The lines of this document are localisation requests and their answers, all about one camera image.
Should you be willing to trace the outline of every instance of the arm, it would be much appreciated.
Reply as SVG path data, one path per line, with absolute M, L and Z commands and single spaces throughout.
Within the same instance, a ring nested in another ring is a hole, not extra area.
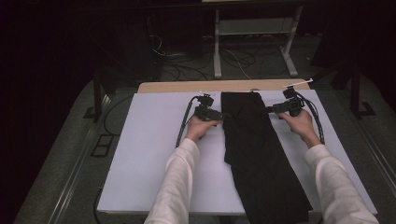
M 219 121 L 204 122 L 193 116 L 186 139 L 175 149 L 166 163 L 165 175 L 145 223 L 188 223 L 192 194 L 192 178 L 200 153 L 196 143 L 207 129 Z
M 346 168 L 320 143 L 305 110 L 297 117 L 278 114 L 308 146 L 305 160 L 314 174 L 325 223 L 378 223 L 367 209 Z

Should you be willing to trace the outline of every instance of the dark background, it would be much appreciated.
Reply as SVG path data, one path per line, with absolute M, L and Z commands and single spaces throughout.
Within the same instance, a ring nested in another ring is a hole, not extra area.
M 139 1 L 126 2 L 130 7 L 139 5 Z M 161 15 L 79 10 L 125 6 L 126 2 L 1 3 L 0 223 L 14 220 L 71 106 L 98 70 L 105 71 L 101 80 L 109 93 L 121 85 L 156 81 L 161 60 L 152 52 L 156 43 L 149 33 L 163 36 L 167 49 L 200 54 L 201 36 L 213 31 L 211 10 Z M 308 5 L 297 33 L 324 34 L 313 64 L 329 67 L 347 57 L 345 66 L 357 63 L 395 109 L 391 86 L 396 77 L 392 70 L 395 12 L 392 1 Z M 344 79 L 348 75 L 339 73 Z

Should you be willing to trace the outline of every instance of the black fabric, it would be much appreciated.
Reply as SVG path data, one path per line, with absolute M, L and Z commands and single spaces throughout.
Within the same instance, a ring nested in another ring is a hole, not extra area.
M 257 92 L 223 92 L 221 112 L 233 181 L 251 224 L 308 221 L 312 207 Z

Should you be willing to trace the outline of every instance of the floor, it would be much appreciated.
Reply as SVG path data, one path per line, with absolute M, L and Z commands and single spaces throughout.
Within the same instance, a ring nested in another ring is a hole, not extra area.
M 285 41 L 283 35 L 221 39 L 222 79 L 290 78 L 279 52 Z M 322 71 L 322 68 L 310 65 L 319 41 L 320 36 L 316 35 L 296 36 L 290 57 L 299 78 L 308 79 Z M 202 57 L 183 52 L 164 57 L 159 81 L 214 79 L 212 52 L 209 44 L 204 47 Z M 376 116 L 356 119 L 348 109 L 349 85 L 345 90 L 334 90 L 330 85 L 334 75 L 315 81 L 310 85 L 311 89 L 317 91 L 347 155 L 373 200 L 379 222 L 394 223 L 396 192 L 392 180 L 396 170 L 396 152 L 393 150 L 396 146 L 396 115 L 382 100 L 375 85 L 363 77 L 361 100 L 373 107 Z M 103 101 L 103 116 L 93 123 L 91 119 L 84 119 L 87 108 L 93 106 L 92 83 L 87 85 L 76 99 L 15 223 L 143 223 L 145 215 L 111 216 L 95 212 L 117 148 L 118 134 L 136 92 L 135 88 L 122 88 L 108 95 Z M 100 157 L 107 150 L 108 154 Z M 378 155 L 382 155 L 385 162 L 376 160 Z M 313 214 L 309 223 L 318 223 L 319 220 L 320 215 Z M 197 223 L 209 222 L 202 219 Z

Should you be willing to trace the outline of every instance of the white tabletop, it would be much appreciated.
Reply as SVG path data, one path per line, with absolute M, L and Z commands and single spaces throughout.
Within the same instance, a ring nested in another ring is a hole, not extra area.
M 375 207 L 353 168 L 315 91 L 298 91 L 318 108 L 326 145 L 346 167 L 369 210 Z M 220 110 L 220 92 L 210 92 L 213 109 Z M 258 91 L 266 105 L 285 101 L 282 91 Z M 147 213 L 163 180 L 168 157 L 175 149 L 178 131 L 187 104 L 199 92 L 137 93 L 125 120 L 120 141 L 102 192 L 98 211 L 107 213 Z M 194 102 L 191 109 L 198 105 Z M 304 161 L 306 145 L 290 132 L 284 120 L 270 114 L 278 138 L 297 174 L 314 211 L 320 211 L 314 180 Z M 211 128 L 198 143 L 201 159 L 196 167 L 191 212 L 196 214 L 239 215 L 245 210 L 233 185 L 230 166 L 224 162 L 222 126 Z

